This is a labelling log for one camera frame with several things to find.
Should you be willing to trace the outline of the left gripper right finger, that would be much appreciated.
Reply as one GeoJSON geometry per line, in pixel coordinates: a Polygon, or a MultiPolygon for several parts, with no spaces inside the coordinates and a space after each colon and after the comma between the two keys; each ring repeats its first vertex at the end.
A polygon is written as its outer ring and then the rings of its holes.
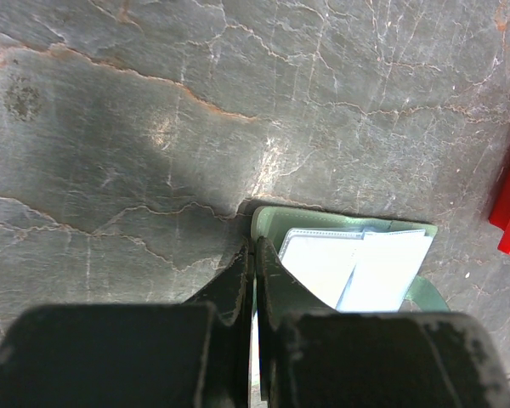
{"type": "Polygon", "coordinates": [[[260,390],[271,407],[510,407],[485,329],[455,312],[341,314],[255,246],[260,390]]]}

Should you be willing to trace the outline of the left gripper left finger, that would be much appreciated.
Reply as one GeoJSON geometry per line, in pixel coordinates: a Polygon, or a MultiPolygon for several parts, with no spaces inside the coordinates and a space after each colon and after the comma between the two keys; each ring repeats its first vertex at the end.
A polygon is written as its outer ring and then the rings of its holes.
{"type": "Polygon", "coordinates": [[[253,258],[183,303],[48,304],[0,344],[0,407],[246,407],[253,258]]]}

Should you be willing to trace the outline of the white printed credit card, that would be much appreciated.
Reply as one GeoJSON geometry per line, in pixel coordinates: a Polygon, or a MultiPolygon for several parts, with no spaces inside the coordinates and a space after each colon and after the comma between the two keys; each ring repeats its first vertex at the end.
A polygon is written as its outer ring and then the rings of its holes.
{"type": "Polygon", "coordinates": [[[289,229],[279,259],[298,282],[336,308],[356,265],[363,235],[358,229],[289,229]]]}

